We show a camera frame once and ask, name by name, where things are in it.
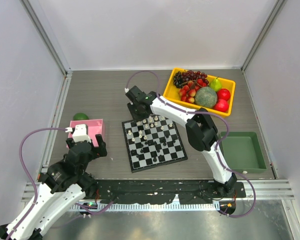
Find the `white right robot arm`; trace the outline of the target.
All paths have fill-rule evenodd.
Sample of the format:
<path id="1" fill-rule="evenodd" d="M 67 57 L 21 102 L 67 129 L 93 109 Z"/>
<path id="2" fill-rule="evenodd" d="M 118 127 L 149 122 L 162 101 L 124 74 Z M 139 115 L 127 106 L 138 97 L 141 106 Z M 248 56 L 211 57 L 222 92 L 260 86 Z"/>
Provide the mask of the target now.
<path id="1" fill-rule="evenodd" d="M 171 102 L 151 91 L 146 94 L 137 86 L 124 89 L 130 103 L 127 107 L 132 118 L 139 122 L 150 115 L 159 115 L 184 127 L 189 144 L 202 153 L 206 159 L 216 184 L 216 191 L 222 197 L 234 192 L 237 177 L 231 170 L 220 149 L 218 129 L 211 112 L 201 108 L 195 110 Z"/>

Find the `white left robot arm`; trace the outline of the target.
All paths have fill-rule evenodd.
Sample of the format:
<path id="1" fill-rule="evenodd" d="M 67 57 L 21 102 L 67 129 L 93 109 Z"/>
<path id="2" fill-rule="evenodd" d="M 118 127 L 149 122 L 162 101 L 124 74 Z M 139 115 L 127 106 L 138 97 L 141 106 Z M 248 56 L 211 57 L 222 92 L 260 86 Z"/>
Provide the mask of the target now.
<path id="1" fill-rule="evenodd" d="M 41 240 L 72 205 L 97 195 L 97 182 L 86 172 L 88 164 L 107 155 L 101 134 L 92 142 L 68 138 L 68 153 L 48 167 L 34 196 L 15 220 L 0 225 L 2 240 Z"/>

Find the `black white chess board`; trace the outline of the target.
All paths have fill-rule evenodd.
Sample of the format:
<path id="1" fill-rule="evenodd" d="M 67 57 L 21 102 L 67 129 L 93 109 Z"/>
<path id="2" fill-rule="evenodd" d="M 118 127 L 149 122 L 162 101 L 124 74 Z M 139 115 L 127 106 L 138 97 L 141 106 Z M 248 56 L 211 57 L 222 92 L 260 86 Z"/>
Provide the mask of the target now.
<path id="1" fill-rule="evenodd" d="M 171 119 L 151 115 L 141 121 L 123 121 L 121 125 L 132 173 L 188 159 L 177 125 Z"/>

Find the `pink plastic box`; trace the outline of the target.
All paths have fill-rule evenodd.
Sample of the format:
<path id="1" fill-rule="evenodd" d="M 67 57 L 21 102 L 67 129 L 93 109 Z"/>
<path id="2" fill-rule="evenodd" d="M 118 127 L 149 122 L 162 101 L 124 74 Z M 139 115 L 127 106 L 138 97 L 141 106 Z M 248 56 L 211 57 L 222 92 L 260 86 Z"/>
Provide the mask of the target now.
<path id="1" fill-rule="evenodd" d="M 69 127 L 73 129 L 76 125 L 86 125 L 87 135 L 95 147 L 99 146 L 96 135 L 101 135 L 102 139 L 105 140 L 106 125 L 103 119 L 72 120 L 70 121 Z"/>

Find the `green lime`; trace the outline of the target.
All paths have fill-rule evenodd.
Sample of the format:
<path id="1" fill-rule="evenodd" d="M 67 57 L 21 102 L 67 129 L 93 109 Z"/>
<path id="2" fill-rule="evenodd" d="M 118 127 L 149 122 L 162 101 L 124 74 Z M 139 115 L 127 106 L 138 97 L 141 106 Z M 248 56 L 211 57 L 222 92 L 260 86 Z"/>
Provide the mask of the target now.
<path id="1" fill-rule="evenodd" d="M 78 112 L 73 116 L 73 120 L 74 121 L 85 121 L 85 120 L 89 120 L 90 118 L 82 112 Z"/>

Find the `yellow plastic fruit tray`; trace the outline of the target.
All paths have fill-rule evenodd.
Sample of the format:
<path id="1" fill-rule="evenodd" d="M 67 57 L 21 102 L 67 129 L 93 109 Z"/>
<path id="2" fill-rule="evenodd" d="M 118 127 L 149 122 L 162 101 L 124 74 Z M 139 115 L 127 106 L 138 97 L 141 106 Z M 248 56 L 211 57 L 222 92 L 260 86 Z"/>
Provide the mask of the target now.
<path id="1" fill-rule="evenodd" d="M 232 112 L 235 87 L 233 80 L 207 75 L 203 71 L 174 68 L 163 96 L 186 108 L 204 108 L 228 117 Z"/>

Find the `dark grape bunch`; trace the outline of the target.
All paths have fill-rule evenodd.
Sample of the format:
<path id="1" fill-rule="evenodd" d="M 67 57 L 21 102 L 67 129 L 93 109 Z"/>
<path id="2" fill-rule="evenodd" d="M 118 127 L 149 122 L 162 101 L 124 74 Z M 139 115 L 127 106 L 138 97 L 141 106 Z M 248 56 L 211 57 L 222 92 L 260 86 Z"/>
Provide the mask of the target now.
<path id="1" fill-rule="evenodd" d="M 198 87 L 208 87 L 208 75 L 201 71 L 177 71 L 172 77 L 172 82 L 177 88 L 182 88 L 184 86 L 191 87 L 192 85 Z"/>

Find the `green netted melon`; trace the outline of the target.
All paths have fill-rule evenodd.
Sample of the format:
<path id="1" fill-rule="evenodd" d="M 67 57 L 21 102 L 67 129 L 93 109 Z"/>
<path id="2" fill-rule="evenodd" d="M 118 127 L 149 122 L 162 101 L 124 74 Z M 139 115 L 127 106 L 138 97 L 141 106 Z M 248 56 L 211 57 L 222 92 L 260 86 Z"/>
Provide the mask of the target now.
<path id="1" fill-rule="evenodd" d="M 216 92 L 208 86 L 200 88 L 194 96 L 196 105 L 210 109 L 215 106 L 217 100 Z"/>

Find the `green pear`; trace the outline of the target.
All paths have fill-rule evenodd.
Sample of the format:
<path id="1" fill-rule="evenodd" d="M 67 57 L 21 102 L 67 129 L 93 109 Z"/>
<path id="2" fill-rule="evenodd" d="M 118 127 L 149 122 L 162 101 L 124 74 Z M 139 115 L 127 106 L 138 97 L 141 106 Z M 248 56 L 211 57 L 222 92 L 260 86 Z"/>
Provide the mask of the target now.
<path id="1" fill-rule="evenodd" d="M 222 88 L 222 83 L 220 82 L 220 79 L 216 77 L 209 83 L 209 87 L 215 92 L 218 92 Z"/>

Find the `red apple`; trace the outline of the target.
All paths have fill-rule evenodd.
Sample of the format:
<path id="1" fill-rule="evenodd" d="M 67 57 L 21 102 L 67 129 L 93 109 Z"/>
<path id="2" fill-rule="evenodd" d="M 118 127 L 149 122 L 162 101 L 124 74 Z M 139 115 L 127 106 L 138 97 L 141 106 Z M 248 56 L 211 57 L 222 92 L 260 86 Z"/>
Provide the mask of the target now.
<path id="1" fill-rule="evenodd" d="M 228 101 L 231 98 L 231 92 L 226 88 L 221 88 L 217 92 L 217 97 L 218 97 L 219 100 Z"/>
<path id="2" fill-rule="evenodd" d="M 218 99 L 216 104 L 214 105 L 213 109 L 216 111 L 225 113 L 229 109 L 229 104 L 224 99 Z"/>

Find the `green plastic tray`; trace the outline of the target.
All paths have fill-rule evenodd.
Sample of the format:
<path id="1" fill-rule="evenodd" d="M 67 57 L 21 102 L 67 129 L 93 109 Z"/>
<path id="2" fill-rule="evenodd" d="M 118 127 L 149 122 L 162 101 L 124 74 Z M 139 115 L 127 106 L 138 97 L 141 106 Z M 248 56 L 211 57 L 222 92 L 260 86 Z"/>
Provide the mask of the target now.
<path id="1" fill-rule="evenodd" d="M 220 143 L 227 165 L 241 174 L 260 174 L 267 170 L 256 132 L 230 132 Z"/>

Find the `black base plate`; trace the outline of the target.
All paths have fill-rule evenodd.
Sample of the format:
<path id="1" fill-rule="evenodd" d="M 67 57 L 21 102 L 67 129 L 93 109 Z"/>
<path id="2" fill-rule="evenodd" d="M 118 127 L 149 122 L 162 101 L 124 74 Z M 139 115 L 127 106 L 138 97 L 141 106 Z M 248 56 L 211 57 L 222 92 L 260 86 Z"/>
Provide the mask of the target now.
<path id="1" fill-rule="evenodd" d="M 178 197 L 182 205 L 205 204 L 213 200 L 245 198 L 244 184 L 237 182 L 229 193 L 212 180 L 96 180 L 86 200 L 103 204 L 171 204 Z"/>

